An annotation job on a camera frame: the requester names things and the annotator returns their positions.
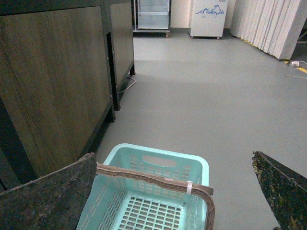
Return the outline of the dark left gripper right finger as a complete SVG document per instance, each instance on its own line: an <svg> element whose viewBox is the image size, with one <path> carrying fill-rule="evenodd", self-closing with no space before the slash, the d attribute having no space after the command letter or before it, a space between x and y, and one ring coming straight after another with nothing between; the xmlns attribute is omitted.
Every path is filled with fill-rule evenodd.
<svg viewBox="0 0 307 230"><path fill-rule="evenodd" d="M307 228L307 178L261 151L253 152L253 170L277 220L277 230Z"/></svg>

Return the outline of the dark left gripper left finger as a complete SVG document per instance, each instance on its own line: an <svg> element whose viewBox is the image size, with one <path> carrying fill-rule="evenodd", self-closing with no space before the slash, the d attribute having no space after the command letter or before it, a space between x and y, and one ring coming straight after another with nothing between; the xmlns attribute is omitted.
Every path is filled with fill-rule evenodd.
<svg viewBox="0 0 307 230"><path fill-rule="evenodd" d="M17 186L0 195L2 230L74 230L90 195L96 155Z"/></svg>

